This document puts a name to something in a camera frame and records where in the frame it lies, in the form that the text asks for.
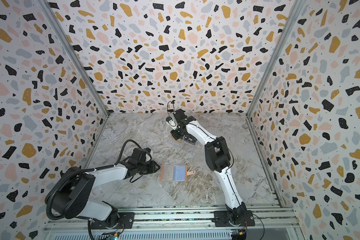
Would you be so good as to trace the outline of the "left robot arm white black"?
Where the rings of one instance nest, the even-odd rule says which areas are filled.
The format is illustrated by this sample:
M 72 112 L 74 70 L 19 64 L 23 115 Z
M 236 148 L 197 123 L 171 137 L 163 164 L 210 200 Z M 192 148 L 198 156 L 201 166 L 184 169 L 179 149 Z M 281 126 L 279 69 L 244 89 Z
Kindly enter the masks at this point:
M 94 188 L 101 185 L 129 180 L 135 175 L 156 173 L 159 164 L 152 160 L 149 148 L 135 148 L 132 155 L 117 163 L 91 169 L 69 168 L 45 198 L 46 214 L 50 220 L 93 219 L 108 221 L 117 216 L 117 209 L 105 202 L 90 199 Z

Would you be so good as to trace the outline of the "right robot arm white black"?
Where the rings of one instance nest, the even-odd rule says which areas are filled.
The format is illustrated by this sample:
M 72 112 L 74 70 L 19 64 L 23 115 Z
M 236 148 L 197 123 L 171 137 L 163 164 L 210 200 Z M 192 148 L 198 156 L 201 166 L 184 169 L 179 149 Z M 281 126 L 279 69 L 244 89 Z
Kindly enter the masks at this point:
M 201 143 L 205 149 L 206 164 L 213 171 L 222 187 L 228 215 L 228 221 L 238 226 L 245 219 L 247 207 L 241 198 L 233 180 L 231 168 L 234 159 L 224 137 L 216 137 L 208 132 L 193 116 L 186 116 L 182 109 L 166 117 L 166 123 L 172 128 L 171 135 L 177 140 L 188 143 Z

